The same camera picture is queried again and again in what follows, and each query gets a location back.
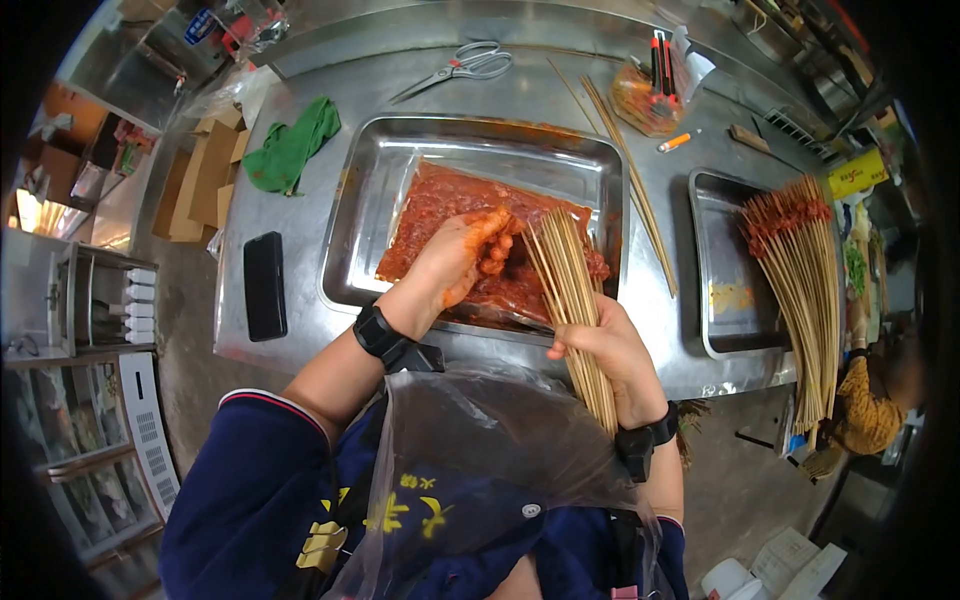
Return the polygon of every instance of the glass door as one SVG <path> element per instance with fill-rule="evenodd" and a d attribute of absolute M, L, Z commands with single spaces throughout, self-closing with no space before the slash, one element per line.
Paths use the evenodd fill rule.
<path fill-rule="evenodd" d="M 161 524 L 133 452 L 52 477 L 48 492 L 84 562 Z"/>
<path fill-rule="evenodd" d="M 162 537 L 162 532 L 157 531 L 129 549 L 119 551 L 113 560 L 91 570 L 108 598 L 126 599 L 158 587 L 156 565 Z"/>
<path fill-rule="evenodd" d="M 19 426 L 37 469 L 63 475 L 132 447 L 115 361 L 11 374 Z"/>

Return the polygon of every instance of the person's right hand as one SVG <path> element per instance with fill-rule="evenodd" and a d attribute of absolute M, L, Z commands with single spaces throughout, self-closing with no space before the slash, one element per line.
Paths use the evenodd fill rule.
<path fill-rule="evenodd" d="M 867 312 L 863 309 L 863 299 L 858 298 L 853 288 L 847 289 L 847 328 L 851 334 L 853 348 L 867 347 Z"/>
<path fill-rule="evenodd" d="M 666 415 L 666 396 L 650 353 L 616 300 L 594 294 L 599 325 L 559 325 L 548 358 L 561 359 L 567 348 L 596 356 L 600 369 L 613 384 L 616 417 L 624 429 L 636 429 Z"/>

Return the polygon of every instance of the bundle of bamboo skewers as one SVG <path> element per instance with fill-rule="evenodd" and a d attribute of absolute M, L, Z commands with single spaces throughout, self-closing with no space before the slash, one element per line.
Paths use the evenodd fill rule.
<path fill-rule="evenodd" d="M 809 432 L 833 414 L 840 360 L 840 293 L 830 230 L 833 212 L 816 179 L 799 181 L 751 198 L 745 205 L 750 254 L 780 303 L 797 367 L 795 434 Z"/>
<path fill-rule="evenodd" d="M 643 186 L 643 180 L 640 179 L 639 172 L 636 169 L 636 164 L 634 164 L 634 157 L 630 154 L 630 149 L 623 139 L 623 134 L 616 126 L 616 122 L 613 121 L 613 117 L 611 116 L 610 109 L 607 107 L 607 103 L 604 102 L 603 98 L 600 96 L 600 93 L 597 92 L 596 87 L 593 86 L 593 82 L 590 80 L 590 77 L 587 75 L 581 75 L 580 84 L 584 87 L 584 90 L 587 91 L 587 96 L 589 96 L 590 100 L 593 102 L 593 106 L 600 115 L 600 120 L 603 121 L 604 127 L 607 128 L 607 133 L 610 135 L 611 139 L 623 149 L 624 154 L 627 155 L 630 182 L 633 185 L 633 193 L 630 195 L 630 198 L 634 201 L 636 212 L 639 213 L 640 219 L 643 221 L 643 226 L 647 230 L 647 235 L 650 237 L 650 243 L 654 248 L 654 254 L 657 255 L 657 260 L 660 261 L 660 266 L 663 268 L 663 276 L 666 278 L 666 286 L 670 292 L 670 298 L 676 298 L 677 278 L 674 276 L 673 266 L 670 263 L 670 257 L 667 255 L 666 249 L 663 245 L 663 240 L 660 237 L 660 228 L 657 225 L 657 217 L 654 215 L 654 210 L 650 206 L 650 199 L 647 197 L 647 189 Z"/>
<path fill-rule="evenodd" d="M 599 316 L 593 292 L 600 292 L 600 280 L 589 275 L 584 241 L 580 239 L 573 217 L 565 210 L 555 208 L 536 228 L 523 231 L 523 241 L 530 262 L 540 277 L 543 299 L 553 325 L 597 326 Z M 600 371 L 596 358 L 588 352 L 568 348 L 566 366 L 577 397 L 613 437 L 617 423 L 613 388 Z"/>

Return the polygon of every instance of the green cloth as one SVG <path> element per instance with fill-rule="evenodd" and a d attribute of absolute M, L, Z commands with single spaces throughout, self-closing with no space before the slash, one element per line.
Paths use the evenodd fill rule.
<path fill-rule="evenodd" d="M 243 157 L 243 168 L 250 183 L 265 192 L 293 196 L 307 159 L 338 130 L 340 115 L 326 96 L 319 96 L 310 103 L 293 127 L 274 123 L 267 131 L 263 148 Z"/>

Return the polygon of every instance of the metal countertop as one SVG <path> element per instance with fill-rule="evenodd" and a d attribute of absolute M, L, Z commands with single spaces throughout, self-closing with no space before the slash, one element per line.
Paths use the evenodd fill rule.
<path fill-rule="evenodd" d="M 336 104 L 343 127 L 307 161 L 300 179 L 299 190 L 304 194 L 301 197 L 261 192 L 244 175 L 237 178 L 217 276 L 215 353 L 292 373 L 352 325 L 354 315 L 331 309 L 318 291 L 321 244 L 350 140 L 357 125 L 369 116 L 396 110 L 448 112 L 592 131 L 546 57 L 571 81 L 598 124 L 600 119 L 592 112 L 592 104 L 577 78 L 587 73 L 598 89 L 606 90 L 619 67 L 608 60 L 512 49 L 515 66 L 500 77 L 488 81 L 454 80 L 396 107 L 387 104 L 387 99 L 399 90 L 445 64 L 452 50 L 418 50 L 353 60 L 304 73 L 270 89 L 252 129 L 249 148 L 263 143 L 271 123 L 293 124 L 320 94 L 329 96 Z M 630 260 L 618 299 L 650 350 L 670 399 L 733 394 L 796 380 L 791 352 L 773 358 L 717 361 L 707 356 L 700 339 L 700 283 L 687 196 L 689 172 L 695 167 L 709 167 L 768 187 L 779 187 L 799 176 L 775 159 L 730 140 L 726 129 L 731 123 L 755 131 L 748 110 L 702 91 L 678 133 L 698 128 L 703 132 L 663 155 L 656 151 L 662 140 L 648 138 L 619 121 L 656 212 L 680 292 L 675 299 L 670 298 L 646 231 L 638 218 L 632 218 Z M 783 140 L 779 142 L 771 146 L 778 148 L 783 158 L 811 171 L 820 167 L 817 159 L 799 145 L 791 148 Z M 243 244 L 271 230 L 283 236 L 289 333 L 277 340 L 254 343 L 247 334 Z M 448 361 L 498 358 L 567 379 L 564 363 L 547 360 L 540 346 L 436 329 L 423 341 L 442 348 Z"/>

